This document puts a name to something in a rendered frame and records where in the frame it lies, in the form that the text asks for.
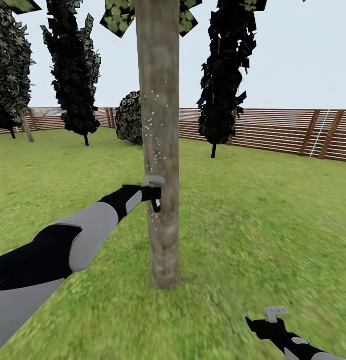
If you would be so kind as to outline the pesticide atomizer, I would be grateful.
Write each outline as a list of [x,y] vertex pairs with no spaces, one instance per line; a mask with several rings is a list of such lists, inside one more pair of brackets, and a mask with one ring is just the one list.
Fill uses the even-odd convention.
[[159,199],[152,199],[151,203],[152,203],[153,211],[155,213],[159,213],[161,211]]

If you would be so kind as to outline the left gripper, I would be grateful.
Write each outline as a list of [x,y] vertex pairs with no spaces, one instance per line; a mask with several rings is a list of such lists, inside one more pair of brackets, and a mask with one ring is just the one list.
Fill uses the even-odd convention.
[[146,201],[161,199],[161,187],[144,186],[143,188],[147,189],[149,195],[149,199],[146,199]]

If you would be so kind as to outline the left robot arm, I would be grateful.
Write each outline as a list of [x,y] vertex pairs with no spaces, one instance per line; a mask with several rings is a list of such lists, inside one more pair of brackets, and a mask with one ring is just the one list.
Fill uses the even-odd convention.
[[0,348],[73,272],[84,271],[125,216],[161,199],[160,176],[122,186],[100,201],[42,229],[30,243],[0,255]]

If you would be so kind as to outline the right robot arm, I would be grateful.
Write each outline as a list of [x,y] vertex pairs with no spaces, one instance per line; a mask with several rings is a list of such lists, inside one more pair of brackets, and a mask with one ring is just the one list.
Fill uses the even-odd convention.
[[263,309],[265,319],[251,320],[245,317],[252,332],[259,339],[271,340],[286,356],[286,360],[346,360],[311,346],[308,341],[285,329],[284,321],[277,315],[286,315],[283,305],[267,306]]

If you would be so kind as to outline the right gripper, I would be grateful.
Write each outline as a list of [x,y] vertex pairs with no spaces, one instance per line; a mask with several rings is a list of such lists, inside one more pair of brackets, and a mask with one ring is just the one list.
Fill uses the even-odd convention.
[[252,332],[256,332],[256,336],[259,339],[269,339],[274,344],[275,343],[275,336],[276,332],[279,329],[284,329],[287,333],[289,333],[285,329],[284,321],[280,318],[277,318],[276,323],[270,323],[266,321],[265,319],[258,319],[258,320],[251,320],[248,317],[245,317],[246,322],[248,323],[248,326]]

